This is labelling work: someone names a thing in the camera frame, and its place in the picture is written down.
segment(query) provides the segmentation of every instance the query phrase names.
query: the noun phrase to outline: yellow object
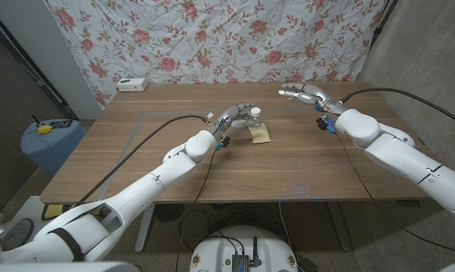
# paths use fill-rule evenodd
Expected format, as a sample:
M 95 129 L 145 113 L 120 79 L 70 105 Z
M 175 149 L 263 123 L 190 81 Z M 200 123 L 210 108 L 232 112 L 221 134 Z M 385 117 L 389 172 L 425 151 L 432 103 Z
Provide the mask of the yellow object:
M 40 134 L 46 134 L 46 133 L 49 133 L 52 129 L 53 129 L 53 127 L 50 125 L 40 125 L 38 127 L 38 132 Z
M 266 129 L 266 125 L 262 123 L 257 127 L 248 127 L 249 132 L 251 132 L 252 143 L 253 144 L 262 144 L 271 142 L 270 135 Z
M 42 219 L 46 221 L 61 215 L 63 213 L 63 205 L 47 205 L 46 209 L 43 211 Z

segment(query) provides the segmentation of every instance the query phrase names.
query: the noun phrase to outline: table leg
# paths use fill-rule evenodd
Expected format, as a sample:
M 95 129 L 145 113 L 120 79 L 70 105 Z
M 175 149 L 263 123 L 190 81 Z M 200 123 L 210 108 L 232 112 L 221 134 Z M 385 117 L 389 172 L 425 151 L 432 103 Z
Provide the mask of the table leg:
M 147 233 L 149 231 L 150 222 L 152 221 L 153 208 L 155 204 L 150 204 L 142 215 L 142 223 L 138 229 L 137 242 L 135 243 L 135 252 L 141 253 L 145 249 L 145 242 L 147 239 Z
M 339 237 L 340 247 L 345 251 L 351 251 L 351 243 L 348 238 L 347 226 L 343 219 L 342 210 L 338 202 L 327 202 L 328 211 L 332 217 L 333 226 L 337 236 Z

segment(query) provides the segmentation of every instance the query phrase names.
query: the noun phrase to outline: black pole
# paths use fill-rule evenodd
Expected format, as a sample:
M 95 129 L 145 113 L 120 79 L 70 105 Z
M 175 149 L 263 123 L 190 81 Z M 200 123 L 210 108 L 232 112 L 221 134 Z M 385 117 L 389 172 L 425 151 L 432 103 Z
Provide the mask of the black pole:
M 390 7 L 387 10 L 387 13 L 385 14 L 384 18 L 382 19 L 382 22 L 379 24 L 379 26 L 373 31 L 373 37 L 372 37 L 372 42 L 370 43 L 370 49 L 372 49 L 373 44 L 376 42 L 377 38 L 379 38 L 380 33 L 382 32 L 382 29 L 384 28 L 385 23 L 387 23 L 388 18 L 391 16 L 392 11 L 395 8 L 395 5 L 397 4 L 399 0 L 394 0 Z

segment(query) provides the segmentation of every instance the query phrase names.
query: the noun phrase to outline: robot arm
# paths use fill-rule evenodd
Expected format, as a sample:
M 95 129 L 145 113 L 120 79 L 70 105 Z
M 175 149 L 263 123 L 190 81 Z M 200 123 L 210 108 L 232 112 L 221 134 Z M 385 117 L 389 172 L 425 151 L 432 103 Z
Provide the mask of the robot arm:
M 407 133 L 380 124 L 355 109 L 347 109 L 317 86 L 287 84 L 279 93 L 314 105 L 325 113 L 317 120 L 318 127 L 331 133 L 336 129 L 350 136 L 354 145 L 364 148 L 377 165 L 409 179 L 455 215 L 455 171 L 419 152 Z
M 126 228 L 167 187 L 185 179 L 218 143 L 227 144 L 224 132 L 233 121 L 252 116 L 241 104 L 226 110 L 218 121 L 186 143 L 169 151 L 163 164 L 120 193 L 70 209 L 35 236 L 31 243 L 1 254 L 1 262 L 98 261 L 116 245 Z

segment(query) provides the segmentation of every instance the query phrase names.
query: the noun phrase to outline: floral fabric backdrop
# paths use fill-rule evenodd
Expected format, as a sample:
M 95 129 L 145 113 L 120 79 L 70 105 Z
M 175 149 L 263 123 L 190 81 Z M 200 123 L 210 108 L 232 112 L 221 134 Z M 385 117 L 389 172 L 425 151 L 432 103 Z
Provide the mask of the floral fabric backdrop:
M 385 0 L 45 0 L 104 108 L 150 84 L 353 80 Z

